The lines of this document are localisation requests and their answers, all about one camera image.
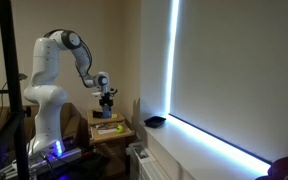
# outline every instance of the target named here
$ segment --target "yellow object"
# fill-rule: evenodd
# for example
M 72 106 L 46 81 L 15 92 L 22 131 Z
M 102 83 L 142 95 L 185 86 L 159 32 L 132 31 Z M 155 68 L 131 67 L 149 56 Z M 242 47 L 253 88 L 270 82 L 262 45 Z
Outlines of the yellow object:
M 117 118 L 117 114 L 112 114 L 111 118 Z
M 121 134 L 121 133 L 123 133 L 123 132 L 124 132 L 123 126 L 118 125 L 118 126 L 116 127 L 116 133 Z

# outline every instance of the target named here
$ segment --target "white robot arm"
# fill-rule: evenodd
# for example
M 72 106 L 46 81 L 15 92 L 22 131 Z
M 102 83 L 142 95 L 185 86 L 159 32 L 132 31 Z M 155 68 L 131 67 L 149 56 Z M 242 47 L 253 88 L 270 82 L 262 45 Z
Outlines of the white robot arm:
M 24 97 L 40 109 L 35 117 L 36 135 L 28 144 L 30 164 L 41 160 L 41 154 L 55 154 L 61 156 L 65 151 L 62 142 L 60 111 L 67 100 L 67 94 L 61 87 L 54 85 L 58 74 L 59 52 L 71 50 L 76 59 L 76 68 L 83 84 L 87 88 L 100 88 L 101 101 L 112 106 L 110 95 L 114 89 L 109 87 L 109 76 L 106 72 L 91 76 L 88 70 L 92 64 L 91 54 L 73 31 L 54 30 L 43 38 L 36 40 L 33 53 L 33 72 Z

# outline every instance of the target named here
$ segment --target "shelf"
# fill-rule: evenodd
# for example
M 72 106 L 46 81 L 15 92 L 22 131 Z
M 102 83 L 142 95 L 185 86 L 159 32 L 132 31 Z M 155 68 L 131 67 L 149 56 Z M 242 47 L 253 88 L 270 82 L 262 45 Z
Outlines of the shelf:
M 124 122 L 118 122 L 119 125 L 122 125 L 124 128 L 124 132 L 118 134 L 116 132 L 106 133 L 106 134 L 99 134 L 98 130 L 95 126 L 91 126 L 90 133 L 92 138 L 90 139 L 90 144 L 92 143 L 100 143 L 105 142 L 113 139 L 119 139 L 124 137 L 133 136 L 135 133 L 131 130 Z
M 124 116 L 120 112 L 118 112 L 114 109 L 112 109 L 112 114 L 116 114 L 117 117 L 116 118 L 101 119 L 101 118 L 94 118 L 93 117 L 93 111 L 87 111 L 88 124 L 89 125 L 97 125 L 97 124 L 104 124 L 104 123 L 120 122 L 120 121 L 125 120 Z

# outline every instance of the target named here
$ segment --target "radiator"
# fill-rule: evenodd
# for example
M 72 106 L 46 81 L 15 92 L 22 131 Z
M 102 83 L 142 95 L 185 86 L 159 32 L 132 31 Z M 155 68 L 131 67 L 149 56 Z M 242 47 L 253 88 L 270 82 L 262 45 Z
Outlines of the radiator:
M 132 143 L 127 148 L 130 156 L 130 180 L 170 180 L 162 167 L 143 143 Z

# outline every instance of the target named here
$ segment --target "roller blind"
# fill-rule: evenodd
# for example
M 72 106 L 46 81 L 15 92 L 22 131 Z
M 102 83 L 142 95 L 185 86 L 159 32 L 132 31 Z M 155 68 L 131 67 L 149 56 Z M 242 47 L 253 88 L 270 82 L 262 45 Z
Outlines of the roller blind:
M 288 1 L 180 1 L 170 114 L 268 161 L 288 156 Z

